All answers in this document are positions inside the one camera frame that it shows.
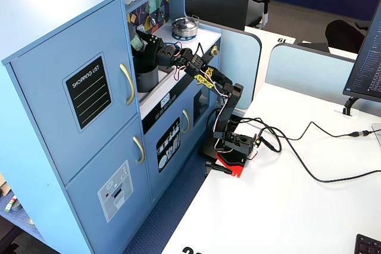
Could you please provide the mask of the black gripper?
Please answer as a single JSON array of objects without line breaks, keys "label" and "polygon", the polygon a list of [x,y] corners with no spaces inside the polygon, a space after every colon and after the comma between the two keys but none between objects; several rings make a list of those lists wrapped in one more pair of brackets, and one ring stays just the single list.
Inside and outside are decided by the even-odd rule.
[{"label": "black gripper", "polygon": [[180,54],[182,49],[177,46],[164,46],[162,38],[146,32],[138,31],[143,47],[132,51],[133,64],[136,73],[148,73],[156,69],[157,65],[163,67],[181,67]]}]

